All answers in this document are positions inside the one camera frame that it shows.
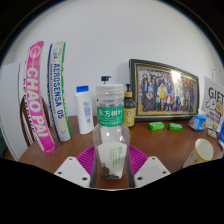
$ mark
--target small bottle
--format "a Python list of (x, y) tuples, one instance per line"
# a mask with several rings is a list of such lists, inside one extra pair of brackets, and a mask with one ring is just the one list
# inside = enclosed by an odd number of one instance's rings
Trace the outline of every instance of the small bottle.
[(129, 90), (130, 84), (125, 85), (127, 86), (127, 91), (124, 94), (124, 123), (130, 128), (135, 124), (136, 107), (132, 99), (132, 92)]
[(79, 122), (79, 132), (82, 135), (88, 134), (94, 128), (92, 101), (88, 86), (77, 86), (76, 108)]
[(130, 131), (124, 124), (124, 87), (106, 84), (96, 87), (98, 124), (93, 130), (96, 158), (105, 179), (121, 179), (127, 171)]

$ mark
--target lotion bottle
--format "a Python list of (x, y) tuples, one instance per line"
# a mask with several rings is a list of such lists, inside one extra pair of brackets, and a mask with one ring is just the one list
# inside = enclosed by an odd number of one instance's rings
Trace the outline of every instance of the lotion bottle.
[(91, 94), (88, 86), (77, 86), (76, 92), (75, 98), (79, 132), (85, 135), (90, 133), (94, 128)]
[(127, 91), (124, 94), (124, 123), (127, 127), (132, 127), (135, 124), (136, 107), (132, 99), (132, 92), (129, 90), (130, 84), (126, 84)]

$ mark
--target white container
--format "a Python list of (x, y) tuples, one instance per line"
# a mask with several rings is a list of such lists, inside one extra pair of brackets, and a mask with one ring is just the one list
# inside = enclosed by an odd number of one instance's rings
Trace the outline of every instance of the white container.
[(213, 158), (213, 155), (214, 149), (212, 144), (206, 139), (199, 138), (195, 142), (195, 147), (185, 161), (183, 168), (186, 168), (190, 165), (210, 161)]
[(76, 108), (79, 122), (79, 132), (82, 135), (90, 133), (93, 126), (92, 100), (88, 86), (77, 86)]

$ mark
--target pink object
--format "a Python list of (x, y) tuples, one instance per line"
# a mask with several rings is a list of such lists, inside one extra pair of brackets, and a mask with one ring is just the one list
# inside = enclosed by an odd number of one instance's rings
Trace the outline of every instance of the pink object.
[(86, 172), (91, 176), (94, 168), (94, 158), (95, 158), (95, 150), (94, 146), (90, 146), (88, 149), (80, 153), (76, 159), (82, 165), (82, 167), (86, 170)]
[[(90, 146), (88, 149), (80, 153), (76, 159), (82, 165), (82, 167), (88, 172), (91, 176), (94, 169), (94, 158), (95, 158), (95, 149), (94, 146)], [(145, 155), (140, 150), (136, 149), (134, 146), (129, 147), (129, 155), (130, 155), (130, 168), (133, 177), (139, 171), (139, 169), (143, 166), (143, 164), (148, 159), (148, 156)]]
[(33, 134), (44, 153), (56, 149), (50, 131), (47, 127), (40, 95), (40, 57), (44, 46), (43, 41), (32, 45), (27, 52), (24, 77), (24, 98)]
[(145, 155), (140, 150), (136, 149), (134, 146), (130, 145), (129, 147), (129, 160), (130, 160), (130, 168), (132, 172), (132, 176), (139, 171), (139, 169), (143, 166), (143, 164), (148, 159), (148, 156)]

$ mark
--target green box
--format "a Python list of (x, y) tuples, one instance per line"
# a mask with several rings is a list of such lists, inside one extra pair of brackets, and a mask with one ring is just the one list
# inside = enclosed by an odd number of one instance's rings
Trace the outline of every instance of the green box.
[(149, 128), (152, 131), (160, 130), (160, 129), (165, 128), (165, 124), (163, 124), (161, 121), (160, 122), (149, 123)]
[(182, 127), (181, 124), (169, 123), (169, 130), (172, 130), (172, 131), (182, 131), (183, 127)]

